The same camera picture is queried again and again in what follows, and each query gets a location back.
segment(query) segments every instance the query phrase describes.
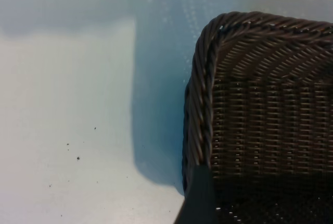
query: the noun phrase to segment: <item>brown wicker basket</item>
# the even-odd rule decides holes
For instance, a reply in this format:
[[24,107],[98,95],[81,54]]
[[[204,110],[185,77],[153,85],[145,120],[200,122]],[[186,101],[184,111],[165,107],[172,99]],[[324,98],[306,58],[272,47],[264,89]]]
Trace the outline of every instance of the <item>brown wicker basket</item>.
[[185,92],[183,186],[213,173],[220,223],[333,223],[333,24],[222,14]]

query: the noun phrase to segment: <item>table surface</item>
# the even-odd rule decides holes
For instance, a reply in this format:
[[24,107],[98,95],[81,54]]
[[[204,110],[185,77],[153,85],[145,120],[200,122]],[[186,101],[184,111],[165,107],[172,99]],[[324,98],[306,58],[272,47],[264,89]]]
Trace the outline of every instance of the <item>table surface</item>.
[[172,223],[196,39],[333,0],[0,0],[0,223]]

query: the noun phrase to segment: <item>wicker basket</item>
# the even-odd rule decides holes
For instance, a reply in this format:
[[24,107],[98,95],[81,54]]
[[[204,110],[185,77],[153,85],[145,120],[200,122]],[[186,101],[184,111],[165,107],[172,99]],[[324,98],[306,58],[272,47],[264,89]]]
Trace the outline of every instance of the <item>wicker basket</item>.
[[333,24],[222,14],[185,92],[183,186],[213,173],[220,223],[333,223]]

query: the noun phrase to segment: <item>white table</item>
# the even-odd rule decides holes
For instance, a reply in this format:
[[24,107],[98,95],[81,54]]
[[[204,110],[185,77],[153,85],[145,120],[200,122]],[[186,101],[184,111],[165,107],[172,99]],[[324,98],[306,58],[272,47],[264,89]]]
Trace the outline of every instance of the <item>white table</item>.
[[0,0],[0,223],[172,223],[195,41],[232,10],[333,21],[332,0]]

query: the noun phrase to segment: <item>woven wicker texture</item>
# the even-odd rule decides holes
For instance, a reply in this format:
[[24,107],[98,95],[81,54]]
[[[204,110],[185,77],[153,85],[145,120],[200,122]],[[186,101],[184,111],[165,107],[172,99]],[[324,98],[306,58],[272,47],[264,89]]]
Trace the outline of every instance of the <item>woven wicker texture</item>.
[[333,24],[222,14],[185,92],[183,185],[208,165],[221,223],[333,223]]

